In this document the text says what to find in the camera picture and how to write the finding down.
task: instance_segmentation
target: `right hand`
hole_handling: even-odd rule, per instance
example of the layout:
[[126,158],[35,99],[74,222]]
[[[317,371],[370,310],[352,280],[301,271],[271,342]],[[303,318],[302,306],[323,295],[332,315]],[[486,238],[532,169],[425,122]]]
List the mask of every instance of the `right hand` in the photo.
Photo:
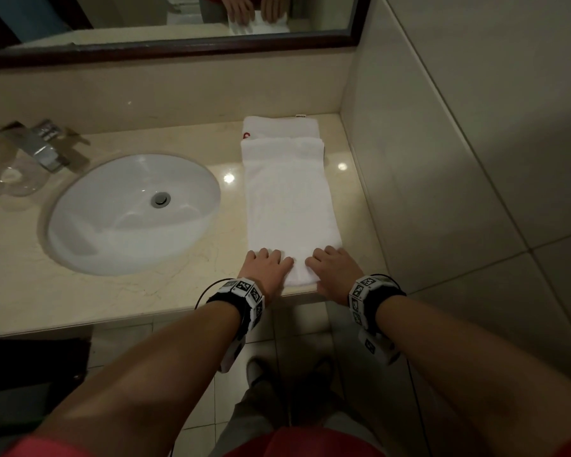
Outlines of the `right hand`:
[[231,22],[248,25],[256,17],[254,4],[249,0],[222,0]]
[[364,276],[364,271],[344,248],[336,250],[328,245],[316,248],[305,264],[317,274],[317,292],[339,305],[348,306],[348,295],[353,283]]

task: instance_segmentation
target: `mirror frame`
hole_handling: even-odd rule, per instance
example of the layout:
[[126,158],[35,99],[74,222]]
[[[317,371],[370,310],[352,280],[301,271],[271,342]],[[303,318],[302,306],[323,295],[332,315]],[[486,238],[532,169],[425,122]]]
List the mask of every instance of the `mirror frame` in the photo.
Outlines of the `mirror frame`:
[[282,36],[210,37],[0,50],[0,69],[357,46],[370,0],[354,0],[349,28]]

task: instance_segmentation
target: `mirror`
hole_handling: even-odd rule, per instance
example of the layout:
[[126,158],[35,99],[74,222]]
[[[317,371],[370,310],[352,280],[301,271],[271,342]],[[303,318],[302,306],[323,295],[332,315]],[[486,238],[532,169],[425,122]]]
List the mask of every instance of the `mirror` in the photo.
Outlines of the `mirror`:
[[0,67],[356,45],[370,0],[0,0]]

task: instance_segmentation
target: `sink drain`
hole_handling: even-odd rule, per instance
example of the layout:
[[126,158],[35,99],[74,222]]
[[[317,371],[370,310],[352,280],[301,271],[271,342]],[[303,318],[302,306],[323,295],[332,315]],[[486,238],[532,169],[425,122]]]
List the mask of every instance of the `sink drain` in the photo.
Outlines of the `sink drain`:
[[170,200],[171,196],[168,192],[157,192],[152,196],[152,199],[150,199],[150,204],[154,208],[163,208],[169,205]]

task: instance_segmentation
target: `person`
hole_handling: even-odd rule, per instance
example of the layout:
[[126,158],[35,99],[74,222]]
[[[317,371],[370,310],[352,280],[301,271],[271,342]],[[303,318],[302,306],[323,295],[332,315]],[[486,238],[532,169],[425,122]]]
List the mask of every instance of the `person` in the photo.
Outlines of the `person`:
[[[318,248],[305,263],[320,279],[318,292],[341,305],[364,276],[343,249]],[[270,306],[292,266],[291,258],[263,248],[247,254],[239,277],[255,282]],[[243,327],[239,310],[221,295],[85,381],[6,455],[167,456]],[[569,378],[472,323],[400,294],[379,302],[375,318],[495,455],[571,456]],[[286,426],[283,396],[266,365],[253,360],[247,374],[250,389],[212,457],[384,454],[363,420],[328,392],[330,362],[320,362],[294,391],[296,427]]]
[[237,22],[248,25],[260,9],[263,20],[277,22],[290,9],[290,0],[199,0],[204,23]]

